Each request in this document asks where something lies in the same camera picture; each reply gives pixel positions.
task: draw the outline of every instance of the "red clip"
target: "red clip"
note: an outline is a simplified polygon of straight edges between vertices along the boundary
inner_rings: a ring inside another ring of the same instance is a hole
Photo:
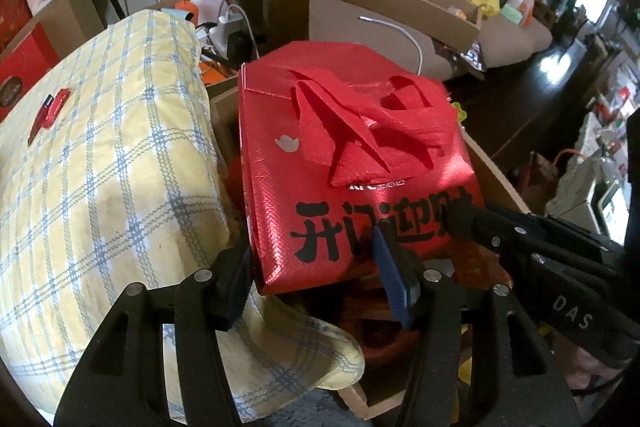
[[[48,129],[49,127],[51,127],[53,123],[56,121],[56,118],[60,113],[60,109],[62,109],[62,106],[65,105],[65,102],[66,100],[68,100],[70,95],[71,95],[70,89],[60,89],[58,91],[58,94],[53,99],[53,103],[51,104],[51,107],[49,107],[49,112],[47,113],[47,117],[44,119],[44,122],[42,122],[42,126],[45,129]]]
[[[31,132],[29,133],[29,139],[27,140],[28,146],[31,145],[33,139],[36,137],[36,134],[42,127],[42,122],[44,122],[44,119],[47,118],[47,113],[49,112],[49,107],[51,107],[52,103],[53,97],[49,95],[42,106],[40,106],[40,110],[36,115],[36,119],[33,121],[33,126],[31,126]]]

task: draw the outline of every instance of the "orange object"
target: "orange object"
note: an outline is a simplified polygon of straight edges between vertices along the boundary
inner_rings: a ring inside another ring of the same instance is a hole
[[[245,216],[244,190],[242,190],[242,164],[240,156],[233,158],[226,167],[226,192],[238,211]]]
[[[175,4],[175,9],[193,13],[193,17],[189,22],[193,23],[194,26],[198,25],[198,15],[200,15],[200,10],[198,10],[198,7],[194,3],[191,1],[178,1]]]
[[[343,319],[337,326],[360,344],[369,367],[384,367],[396,363],[411,353],[420,336],[419,331],[406,331],[399,322],[369,319]]]
[[[205,86],[217,84],[229,78],[227,75],[220,73],[216,64],[214,64],[213,62],[201,62],[200,73],[202,83]]]

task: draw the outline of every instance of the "red box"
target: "red box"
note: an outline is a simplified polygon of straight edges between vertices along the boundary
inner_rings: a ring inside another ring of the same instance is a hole
[[[31,19],[27,0],[0,0],[0,52]]]
[[[0,62],[0,122],[18,100],[59,61],[42,25],[36,24],[11,54]]]

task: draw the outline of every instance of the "sofa cushion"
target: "sofa cushion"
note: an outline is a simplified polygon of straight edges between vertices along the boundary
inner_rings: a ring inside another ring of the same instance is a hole
[[[407,30],[422,48],[422,76],[447,80],[462,74],[462,71],[455,70],[455,64],[436,55],[433,41],[427,35],[343,0],[310,0],[309,38],[313,41],[363,44],[401,68],[415,73],[418,69],[418,51],[406,35],[395,28],[361,21],[358,19],[361,15],[393,22]]]
[[[531,22],[523,28],[523,31],[531,41],[534,53],[546,50],[553,40],[551,31],[537,19],[531,19]]]
[[[508,66],[527,60],[533,54],[533,44],[524,28],[502,15],[482,21],[478,42],[487,68]]]

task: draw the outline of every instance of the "red tote bag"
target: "red tote bag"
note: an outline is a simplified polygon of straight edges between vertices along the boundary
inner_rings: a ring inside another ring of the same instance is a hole
[[[357,44],[292,42],[242,67],[242,183],[261,293],[375,272],[373,225],[455,257],[441,208],[482,203],[442,84]]]

